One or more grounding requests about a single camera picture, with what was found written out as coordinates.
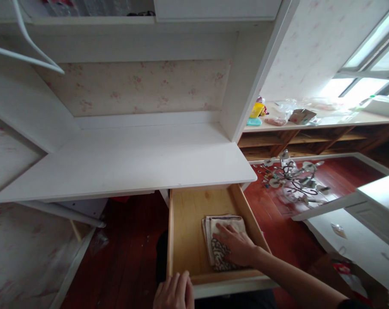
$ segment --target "yellow container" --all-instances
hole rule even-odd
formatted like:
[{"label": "yellow container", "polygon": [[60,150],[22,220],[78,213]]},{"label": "yellow container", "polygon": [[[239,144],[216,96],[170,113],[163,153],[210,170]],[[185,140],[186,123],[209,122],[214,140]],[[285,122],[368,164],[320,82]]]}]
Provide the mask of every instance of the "yellow container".
[{"label": "yellow container", "polygon": [[253,111],[250,114],[250,118],[257,118],[264,108],[264,104],[256,102],[253,107]]}]

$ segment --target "window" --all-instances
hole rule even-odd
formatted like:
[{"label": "window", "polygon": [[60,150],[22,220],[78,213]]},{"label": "window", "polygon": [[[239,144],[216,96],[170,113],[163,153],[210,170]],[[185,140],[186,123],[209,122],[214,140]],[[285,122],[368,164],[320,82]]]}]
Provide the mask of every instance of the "window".
[{"label": "window", "polygon": [[373,94],[389,96],[389,12],[320,92],[358,101]]}]

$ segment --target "window frame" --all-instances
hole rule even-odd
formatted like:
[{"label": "window frame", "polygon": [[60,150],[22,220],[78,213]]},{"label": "window frame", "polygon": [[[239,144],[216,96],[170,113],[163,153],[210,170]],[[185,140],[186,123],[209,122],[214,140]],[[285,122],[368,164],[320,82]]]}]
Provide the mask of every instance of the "window frame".
[{"label": "window frame", "polygon": [[[361,51],[366,42],[375,34],[377,29],[383,24],[383,22],[389,18],[389,11],[377,24],[373,31],[367,36],[363,43],[356,49],[352,56],[346,61],[344,66],[349,63],[358,53]],[[383,37],[383,39],[372,49],[369,54],[360,62],[357,67],[344,66],[338,70],[332,79],[343,79],[343,78],[355,78],[353,82],[339,95],[344,97],[362,78],[375,78],[375,79],[388,79],[389,71],[371,71],[371,68],[386,55],[389,51],[389,32]],[[389,95],[389,82],[383,86],[375,95]]]}]

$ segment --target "floral wallpaper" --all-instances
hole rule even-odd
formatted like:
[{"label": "floral wallpaper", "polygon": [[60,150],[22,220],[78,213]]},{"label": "floral wallpaper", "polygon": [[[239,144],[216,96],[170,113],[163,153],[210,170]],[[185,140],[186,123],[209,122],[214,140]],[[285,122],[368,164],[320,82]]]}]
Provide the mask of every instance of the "floral wallpaper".
[{"label": "floral wallpaper", "polygon": [[260,95],[315,97],[389,10],[389,0],[300,0]]},{"label": "floral wallpaper", "polygon": [[[0,190],[44,155],[0,121]],[[49,308],[79,248],[69,220],[0,204],[0,308]]]},{"label": "floral wallpaper", "polygon": [[65,75],[33,66],[73,116],[220,110],[231,61],[60,64]]}]

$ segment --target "black pants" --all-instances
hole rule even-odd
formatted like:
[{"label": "black pants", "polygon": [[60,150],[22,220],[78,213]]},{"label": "black pants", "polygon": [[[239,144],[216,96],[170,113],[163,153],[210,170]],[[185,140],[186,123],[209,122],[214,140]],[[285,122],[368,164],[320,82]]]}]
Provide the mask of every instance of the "black pants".
[{"label": "black pants", "polygon": [[[157,265],[156,281],[157,286],[160,282],[166,280],[167,270],[167,242],[169,231],[166,230],[157,242]],[[231,294],[226,296],[217,296],[202,298],[195,301],[195,308],[262,308],[276,309],[276,301],[272,290],[253,291],[246,293]]]}]

